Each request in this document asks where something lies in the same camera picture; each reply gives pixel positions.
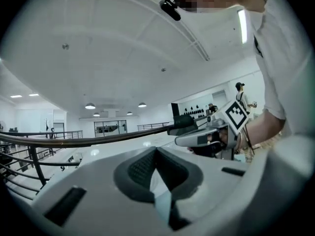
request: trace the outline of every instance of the person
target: person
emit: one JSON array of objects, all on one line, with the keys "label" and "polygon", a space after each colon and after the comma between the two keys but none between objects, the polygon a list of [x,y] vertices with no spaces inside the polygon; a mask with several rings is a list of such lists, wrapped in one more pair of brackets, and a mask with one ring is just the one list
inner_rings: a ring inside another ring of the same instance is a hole
[{"label": "person", "polygon": [[[238,134],[238,150],[264,142],[282,131],[283,136],[311,134],[315,126],[312,95],[315,55],[312,44],[286,0],[174,0],[190,12],[212,12],[240,5],[250,16],[253,49],[265,83],[263,114]],[[227,141],[227,133],[220,133]]]},{"label": "person", "polygon": [[251,104],[247,94],[244,93],[244,83],[238,82],[235,87],[237,89],[236,100],[241,104],[246,113],[249,115],[251,113],[251,108],[256,108],[257,106]]},{"label": "person", "polygon": [[213,105],[212,103],[209,103],[209,110],[207,111],[207,115],[215,113],[218,110],[218,107]]}]

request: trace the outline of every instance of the glass window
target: glass window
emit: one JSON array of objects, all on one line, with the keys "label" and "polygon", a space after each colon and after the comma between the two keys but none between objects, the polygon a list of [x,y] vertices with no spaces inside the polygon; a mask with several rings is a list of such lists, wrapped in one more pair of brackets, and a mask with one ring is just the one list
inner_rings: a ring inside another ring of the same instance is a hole
[{"label": "glass window", "polygon": [[96,121],[94,122],[95,137],[113,136],[127,133],[127,121]]}]

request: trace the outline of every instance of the metal railing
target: metal railing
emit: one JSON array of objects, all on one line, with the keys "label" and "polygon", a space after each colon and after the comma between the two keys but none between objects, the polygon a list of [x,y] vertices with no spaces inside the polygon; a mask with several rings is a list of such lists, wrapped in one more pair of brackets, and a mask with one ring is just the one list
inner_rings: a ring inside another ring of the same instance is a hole
[{"label": "metal railing", "polygon": [[145,124],[145,125],[138,125],[138,131],[149,130],[153,128],[160,128],[168,126],[170,122],[161,122],[161,123],[152,123],[152,124]]},{"label": "metal railing", "polygon": [[[37,193],[41,190],[41,188],[36,189],[31,186],[26,186],[19,182],[16,182],[9,178],[9,175],[15,176],[23,176],[32,179],[39,180],[41,182],[42,187],[46,184],[46,181],[50,180],[48,177],[45,177],[41,166],[79,166],[80,162],[45,162],[43,161],[44,158],[48,156],[53,156],[56,152],[62,148],[83,148],[83,147],[90,147],[92,145],[98,144],[107,144],[113,142],[120,142],[129,139],[135,139],[143,136],[148,136],[152,134],[162,133],[169,129],[175,128],[174,125],[170,124],[169,122],[164,123],[154,123],[148,124],[150,126],[147,130],[133,132],[133,133],[126,133],[121,135],[114,135],[108,137],[98,137],[98,138],[82,138],[82,131],[68,131],[68,132],[55,132],[55,133],[4,133],[0,132],[0,171],[1,176],[4,180],[9,181],[21,188],[34,191]],[[22,149],[18,150],[18,145],[25,146]],[[16,151],[10,152],[6,150],[8,147],[16,147]],[[28,156],[26,157],[16,157],[16,154],[26,153]],[[26,163],[22,165],[18,169],[12,169],[11,165],[23,162]],[[23,172],[23,169],[31,166],[35,168],[37,172],[37,177],[27,175]],[[29,197],[23,193],[16,191],[15,189],[7,186],[9,190],[12,192],[26,198],[32,200],[32,197]]]},{"label": "metal railing", "polygon": [[[57,151],[61,150],[61,147],[55,146],[45,146],[45,142],[52,142],[55,144],[62,144],[68,139],[78,140],[82,139],[83,133],[80,131],[67,131],[67,132],[51,132],[51,133],[9,133],[0,132],[0,171],[1,176],[6,182],[11,182],[21,188],[34,191],[35,194],[40,191],[40,189],[33,188],[31,186],[26,186],[15,180],[11,179],[10,176],[23,176],[27,178],[32,178],[39,180],[42,187],[46,184],[49,178],[45,177],[41,165],[46,166],[79,166],[80,162],[45,162],[44,159],[54,156]],[[28,140],[28,143],[20,143],[20,140]],[[20,163],[18,169],[12,169],[13,165]],[[35,168],[37,172],[37,177],[22,173],[25,170]],[[24,197],[26,199],[32,200],[33,198],[27,196],[10,186],[7,186],[12,192]]]}]

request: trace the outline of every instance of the metal rod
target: metal rod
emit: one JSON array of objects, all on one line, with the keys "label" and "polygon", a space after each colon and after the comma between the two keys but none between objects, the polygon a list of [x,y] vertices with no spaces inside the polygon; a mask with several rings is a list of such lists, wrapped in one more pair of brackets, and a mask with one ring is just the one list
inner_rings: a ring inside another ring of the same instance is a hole
[{"label": "metal rod", "polygon": [[46,166],[79,166],[80,162],[75,163],[45,163],[45,162],[38,162],[40,165]]},{"label": "metal rod", "polygon": [[42,151],[40,151],[40,152],[37,152],[36,154],[38,155],[39,153],[43,153],[43,152],[45,152],[45,151],[48,151],[49,149],[45,149],[45,150],[42,150]]},{"label": "metal rod", "polygon": [[24,166],[18,168],[16,171],[19,171],[20,169],[22,169],[22,168],[24,168],[24,167],[26,167],[26,166],[28,166],[28,165],[30,165],[30,163],[28,163],[28,164],[26,164],[26,165],[24,165]]},{"label": "metal rod", "polygon": [[43,172],[41,171],[40,165],[38,163],[38,158],[37,158],[35,147],[32,146],[31,149],[30,149],[30,152],[31,152],[31,155],[33,157],[33,163],[34,163],[36,172],[38,174],[39,180],[42,183],[42,185],[45,185],[46,184],[46,180],[45,180]]},{"label": "metal rod", "polygon": [[39,180],[39,177],[33,177],[33,176],[30,176],[30,175],[27,175],[27,174],[24,174],[24,173],[20,173],[20,172],[18,172],[18,171],[15,171],[15,170],[13,170],[13,169],[10,169],[9,167],[4,166],[4,165],[1,164],[1,163],[0,163],[0,166],[4,167],[7,171],[13,172],[13,173],[16,174],[16,175],[21,175],[21,176],[24,176],[24,177],[28,177],[28,178],[32,178],[32,179]]},{"label": "metal rod", "polygon": [[33,162],[32,160],[27,160],[27,159],[22,159],[22,158],[14,157],[14,156],[5,154],[5,153],[3,153],[3,152],[0,152],[0,154],[1,154],[1,155],[4,155],[4,156],[6,156],[6,157],[12,158],[12,159],[14,159],[14,160],[20,161],[20,162],[26,162],[26,163],[32,163],[32,162]]},{"label": "metal rod", "polygon": [[17,163],[17,162],[18,162],[18,161],[8,163],[8,164],[6,164],[6,166],[10,166],[10,165],[15,164],[15,163]]},{"label": "metal rod", "polygon": [[27,190],[30,190],[30,191],[35,191],[35,192],[39,192],[39,191],[40,191],[40,190],[38,190],[38,189],[34,189],[34,188],[31,188],[31,187],[28,187],[28,186],[23,185],[23,184],[21,184],[21,183],[17,183],[17,182],[15,182],[15,181],[9,179],[8,177],[6,177],[6,176],[4,176],[4,175],[2,175],[2,176],[3,176],[6,180],[8,180],[9,182],[14,183],[15,185],[20,186],[20,187],[22,187],[22,188],[24,188],[24,189],[27,189]]},{"label": "metal rod", "polygon": [[30,148],[30,146],[28,146],[28,152],[29,152],[30,159],[33,160],[32,155],[31,155],[31,148]]},{"label": "metal rod", "polygon": [[[54,134],[63,134],[63,133],[69,133],[69,131],[66,132],[54,132]],[[39,135],[50,135],[51,132],[39,132],[39,133],[16,133],[16,132],[0,132],[0,134],[4,134],[4,135],[10,135],[10,136],[39,136]]]},{"label": "metal rod", "polygon": [[14,155],[14,154],[17,154],[17,153],[20,153],[20,152],[24,152],[24,151],[28,151],[28,150],[24,149],[24,150],[20,150],[20,151],[16,151],[16,152],[11,152],[11,153],[8,153],[7,155]]},{"label": "metal rod", "polygon": [[44,156],[40,157],[38,160],[43,159],[44,157],[46,157],[46,156],[48,156],[50,154],[54,154],[54,152],[52,151],[52,152],[48,153],[47,155],[44,155]]},{"label": "metal rod", "polygon": [[29,200],[33,200],[33,198],[31,198],[31,197],[29,197],[29,196],[26,196],[26,195],[24,195],[24,194],[22,194],[22,193],[20,193],[20,192],[18,192],[18,191],[16,191],[16,190],[14,190],[14,189],[12,189],[11,187],[9,187],[9,186],[6,186],[10,191],[13,191],[14,193],[16,193],[16,194],[18,194],[19,196],[21,196],[21,197],[23,197],[23,198],[26,198],[26,199],[29,199]]},{"label": "metal rod", "polygon": [[97,137],[97,138],[83,138],[83,139],[65,139],[65,140],[55,140],[55,139],[28,139],[24,137],[12,137],[0,133],[0,140],[6,142],[13,142],[15,144],[28,145],[28,146],[38,146],[45,148],[82,148],[89,147],[95,144],[107,144],[125,141],[129,139],[139,138],[143,136],[148,136],[152,134],[158,134],[167,131],[169,128],[174,127],[170,125],[167,127],[154,128],[146,131],[126,133],[121,135],[107,136],[107,137]]}]

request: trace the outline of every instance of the white ceiling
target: white ceiling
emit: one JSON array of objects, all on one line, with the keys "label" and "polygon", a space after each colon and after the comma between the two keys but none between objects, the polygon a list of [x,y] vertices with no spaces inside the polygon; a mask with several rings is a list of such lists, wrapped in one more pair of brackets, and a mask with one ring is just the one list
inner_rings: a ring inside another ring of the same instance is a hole
[{"label": "white ceiling", "polygon": [[[44,101],[40,96],[29,96],[35,93],[19,81],[0,61],[0,98],[13,104],[36,103]],[[11,98],[21,95],[22,98]]]},{"label": "white ceiling", "polygon": [[[206,63],[207,55],[211,62],[242,48],[241,30],[237,8],[207,17],[181,11],[182,21],[175,22],[158,1],[31,0],[0,47],[3,64],[44,98],[83,118],[92,114],[84,109],[88,102],[98,112],[120,109],[118,117],[141,113],[140,102],[159,105],[152,103],[157,93],[172,102],[168,86]],[[4,94],[30,90],[17,85]]]}]

